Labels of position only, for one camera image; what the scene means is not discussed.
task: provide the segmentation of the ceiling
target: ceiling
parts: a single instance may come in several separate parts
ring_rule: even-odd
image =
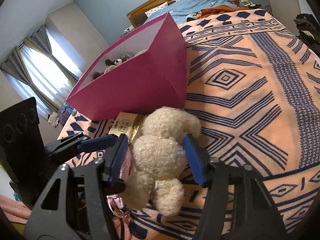
[[[4,0],[0,7],[0,63],[14,46],[37,30],[46,16],[73,0]]]

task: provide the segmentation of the cream teddy bear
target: cream teddy bear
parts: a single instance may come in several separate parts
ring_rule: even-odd
[[[184,188],[178,180],[188,162],[181,147],[183,137],[200,136],[199,120],[180,109],[162,107],[142,125],[142,136],[133,144],[136,170],[126,182],[123,202],[129,209],[145,208],[150,198],[165,216],[179,213]]]

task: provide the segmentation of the red object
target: red object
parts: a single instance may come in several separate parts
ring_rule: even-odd
[[[93,80],[106,59],[135,55]],[[187,84],[184,38],[169,13],[140,26],[106,49],[75,85],[67,102],[91,120],[116,118],[120,112],[148,114],[162,107],[182,108]]]
[[[229,3],[233,3],[233,4],[235,4],[235,5],[238,5],[238,4],[239,4],[238,0],[229,0],[228,2],[229,2]]]

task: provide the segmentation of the metal screw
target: metal screw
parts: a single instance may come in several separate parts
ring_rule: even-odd
[[[210,157],[210,162],[211,163],[218,163],[220,160],[217,157]]]
[[[69,169],[69,165],[68,164],[62,164],[59,166],[60,170],[65,171],[67,169]]]
[[[246,170],[246,171],[252,171],[252,166],[251,165],[249,165],[249,164],[245,164],[244,166],[244,169]]]
[[[102,163],[102,162],[103,162],[103,159],[102,159],[102,158],[97,158],[97,159],[94,160],[94,163],[95,163],[95,164],[100,164],[100,163]]]

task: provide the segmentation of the black speaker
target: black speaker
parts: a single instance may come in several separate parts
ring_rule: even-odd
[[[0,112],[0,162],[11,187],[29,208],[56,169],[44,154],[39,123],[34,97]]]

